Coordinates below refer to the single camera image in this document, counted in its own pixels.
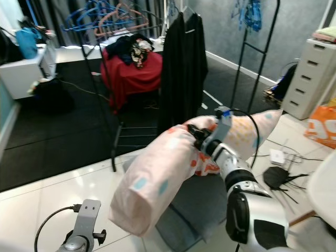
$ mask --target black metal rack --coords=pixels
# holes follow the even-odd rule
[[[250,44],[249,42],[246,41],[247,33],[248,33],[248,27],[246,27],[246,29],[245,29],[244,40],[243,40],[243,44],[241,46],[241,51],[240,51],[238,70],[237,70],[237,74],[236,74],[236,78],[235,78],[235,85],[234,85],[234,88],[233,88],[233,94],[232,94],[232,98],[231,98],[231,104],[230,104],[231,108],[233,107],[233,103],[235,101],[235,94],[236,94],[236,89],[237,89],[237,84],[238,84],[238,79],[239,79],[239,74],[240,74],[240,67],[242,66],[243,55],[244,55],[244,50],[245,50],[245,45],[246,45],[246,46],[249,46],[250,48],[252,48],[252,49],[254,49],[254,50],[256,50],[256,51],[258,51],[259,53],[262,54],[262,59],[261,59],[261,63],[260,63],[259,70],[258,70],[258,76],[257,76],[256,81],[254,83],[251,99],[249,101],[248,108],[247,108],[247,112],[250,113],[251,106],[252,106],[252,103],[253,103],[253,99],[254,99],[254,96],[255,96],[256,91],[257,91],[259,78],[260,78],[261,72],[262,72],[263,67],[264,67],[265,59],[266,59],[267,52],[268,52],[268,47],[269,47],[269,44],[270,44],[270,41],[271,41],[271,38],[272,38],[275,22],[277,20],[279,7],[280,7],[280,0],[277,0],[277,7],[276,7],[276,10],[274,12],[271,29],[269,31],[266,46],[265,46],[264,50],[261,50],[261,49],[255,47],[254,45],[252,45],[252,44]]]
[[[147,10],[143,10],[142,13],[147,13],[148,15],[151,15],[153,17],[156,18],[156,25],[152,25],[150,27],[145,27],[145,28],[140,28],[140,29],[136,29],[136,30],[131,30],[127,33],[123,33],[122,35],[126,35],[128,33],[138,33],[138,32],[142,32],[142,31],[145,31],[145,30],[150,30],[150,29],[158,29],[160,27],[162,27],[162,19],[159,18],[158,16],[156,16],[155,14],[153,14],[152,12],[148,12]],[[99,98],[98,94],[99,94],[99,91],[98,91],[98,87],[97,87],[97,84],[96,84],[96,81],[94,80],[94,77],[93,75],[91,74],[92,73],[92,69],[90,67],[90,64],[89,64],[89,59],[88,57],[91,55],[91,53],[95,50],[95,47],[98,46],[99,47],[99,51],[100,51],[100,55],[101,55],[101,58],[102,58],[102,63],[103,63],[103,67],[105,69],[105,73],[106,73],[106,76],[107,76],[107,81],[109,83],[109,91],[110,91],[110,94],[111,94],[111,98],[115,101],[115,95],[114,95],[114,92],[113,92],[113,87],[112,87],[112,81],[111,81],[111,78],[110,76],[108,75],[108,69],[107,69],[107,65],[106,65],[106,62],[105,62],[105,59],[104,59],[104,56],[103,56],[103,50],[102,50],[102,47],[101,47],[101,41],[99,38],[96,38],[96,44],[93,46],[92,49],[90,49],[88,51],[88,53],[85,52],[85,49],[83,47],[83,37],[82,37],[82,33],[81,32],[76,32],[77,34],[77,37],[78,37],[78,40],[80,42],[80,45],[81,45],[81,52],[84,56],[84,59],[85,59],[85,62],[86,62],[86,65],[87,65],[87,68],[89,70],[89,74],[90,74],[90,78],[91,78],[91,82],[92,82],[92,85],[93,85],[93,88],[94,88],[94,92],[96,93],[96,96],[97,96],[97,99],[99,100],[99,106],[100,106],[100,110],[102,112],[102,116],[103,116],[103,120],[104,120],[104,124],[108,130],[108,134],[109,134],[109,137],[110,139],[112,140],[113,139],[113,133],[112,133],[112,130],[108,124],[108,121],[107,121],[107,118],[104,116],[105,113],[104,113],[104,108],[103,108],[103,105],[102,105],[102,101],[101,99]],[[118,109],[117,109],[117,106],[116,106],[116,103],[113,102],[113,114],[114,112],[117,112]],[[146,147],[146,145],[119,145],[119,138],[141,138],[141,137],[155,137],[156,134],[144,134],[144,135],[121,135],[121,131],[122,130],[149,130],[149,129],[157,129],[157,127],[124,127],[125,123],[121,121],[118,113],[115,114],[116,118],[117,118],[117,121],[118,121],[118,128],[117,128],[117,131],[115,133],[115,136],[114,136],[114,140],[113,140],[113,145],[112,145],[112,150],[111,150],[111,159],[112,159],[112,168],[113,168],[113,171],[116,172],[117,171],[117,168],[116,168],[116,164],[115,164],[115,161],[114,159],[116,158],[116,150],[117,150],[117,147],[119,146],[123,146],[123,147],[135,147],[135,148],[143,148],[143,147]]]

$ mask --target black floor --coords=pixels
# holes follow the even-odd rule
[[[93,71],[100,72],[100,60],[91,60]],[[224,105],[229,106],[235,79],[235,70],[208,59],[209,73],[204,89]],[[94,91],[84,61],[58,64],[57,72],[65,81],[73,82],[88,91]],[[247,110],[254,79],[241,74],[234,107]],[[75,109],[65,114],[47,114],[38,109],[34,98],[19,100],[22,105],[12,135],[0,164],[0,191],[5,191],[40,179],[68,172],[92,163],[110,158],[113,136],[117,130],[117,120],[112,116],[108,103],[95,95],[84,93],[71,85],[64,84],[75,100]],[[108,95],[103,84],[98,83],[102,94]],[[260,83],[256,93],[252,113],[277,108],[264,102]],[[156,126],[159,110],[145,108],[148,100],[157,99],[157,93],[132,97],[125,106],[121,119],[128,127]],[[204,94],[204,103],[199,114],[213,114],[218,104]],[[151,139],[122,139],[122,144],[147,144]],[[118,154],[135,148],[118,148]]]

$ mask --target pillow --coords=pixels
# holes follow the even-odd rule
[[[253,115],[259,127],[260,143],[276,126],[282,110]],[[142,236],[158,222],[181,187],[193,174],[219,173],[209,156],[193,147],[195,138],[187,124],[214,129],[216,119],[197,117],[163,132],[135,158],[119,184],[111,205],[109,219],[131,234]],[[256,132],[249,117],[233,117],[232,128],[223,141],[244,159],[255,151]]]

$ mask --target blue bag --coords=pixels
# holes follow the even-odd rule
[[[36,39],[41,38],[41,34],[35,28],[22,28],[16,33],[16,40],[25,59],[33,59],[37,55]]]

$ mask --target red cloth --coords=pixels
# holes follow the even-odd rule
[[[127,95],[150,92],[160,87],[161,55],[150,52],[147,60],[143,63],[142,69],[136,68],[133,63],[127,66],[118,56],[108,59],[106,50],[104,50],[103,55],[118,110],[127,102]],[[100,70],[105,85],[110,89],[111,84],[108,82],[103,63],[100,65]],[[110,106],[113,106],[112,96],[110,96]]]

